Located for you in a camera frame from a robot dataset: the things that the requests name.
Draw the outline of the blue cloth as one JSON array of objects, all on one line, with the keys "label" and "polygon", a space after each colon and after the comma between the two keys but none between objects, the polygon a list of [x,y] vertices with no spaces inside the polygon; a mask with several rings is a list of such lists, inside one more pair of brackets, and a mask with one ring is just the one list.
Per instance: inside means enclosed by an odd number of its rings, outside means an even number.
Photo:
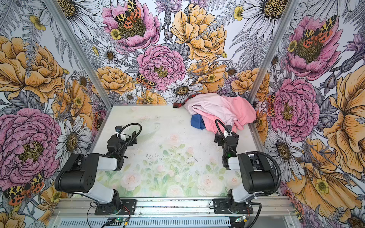
[{"label": "blue cloth", "polygon": [[192,115],[191,126],[196,129],[200,129],[200,130],[203,130],[206,128],[205,124],[204,124],[204,120],[200,114]]}]

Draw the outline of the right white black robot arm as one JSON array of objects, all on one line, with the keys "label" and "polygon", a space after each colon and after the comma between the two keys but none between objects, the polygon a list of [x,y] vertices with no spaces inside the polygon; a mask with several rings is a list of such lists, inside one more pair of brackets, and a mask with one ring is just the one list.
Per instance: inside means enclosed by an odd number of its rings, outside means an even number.
[{"label": "right white black robot arm", "polygon": [[229,189],[225,200],[213,201],[216,214],[252,213],[252,200],[275,193],[281,182],[277,162],[268,154],[258,151],[237,153],[239,136],[217,132],[214,142],[222,147],[222,165],[226,170],[240,175],[241,183]]}]

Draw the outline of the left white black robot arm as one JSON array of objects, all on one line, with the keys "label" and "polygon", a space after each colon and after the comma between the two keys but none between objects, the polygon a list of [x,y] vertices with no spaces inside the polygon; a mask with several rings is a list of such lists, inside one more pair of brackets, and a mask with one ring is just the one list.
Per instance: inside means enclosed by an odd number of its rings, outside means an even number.
[{"label": "left white black robot arm", "polygon": [[107,154],[71,155],[55,180],[55,189],[92,199],[110,214],[120,212],[122,202],[118,191],[99,183],[96,175],[98,171],[121,170],[125,162],[125,151],[128,146],[137,143],[137,136],[133,132],[131,137],[123,140],[121,133],[113,135],[107,142]]}]

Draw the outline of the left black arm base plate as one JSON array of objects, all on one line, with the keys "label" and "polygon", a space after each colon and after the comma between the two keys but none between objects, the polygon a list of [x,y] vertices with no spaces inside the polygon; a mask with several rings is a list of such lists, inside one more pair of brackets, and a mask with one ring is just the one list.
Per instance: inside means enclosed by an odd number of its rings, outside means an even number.
[{"label": "left black arm base plate", "polygon": [[134,215],[137,200],[135,199],[121,199],[119,203],[114,205],[112,202],[108,204],[100,204],[96,207],[95,215]]}]

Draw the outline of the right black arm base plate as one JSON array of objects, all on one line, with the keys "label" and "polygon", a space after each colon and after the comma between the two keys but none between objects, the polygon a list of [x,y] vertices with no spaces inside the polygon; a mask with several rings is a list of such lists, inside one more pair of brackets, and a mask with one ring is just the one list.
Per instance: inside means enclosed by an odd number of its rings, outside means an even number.
[{"label": "right black arm base plate", "polygon": [[252,214],[253,207],[247,203],[236,203],[228,199],[213,199],[211,207],[215,214]]}]

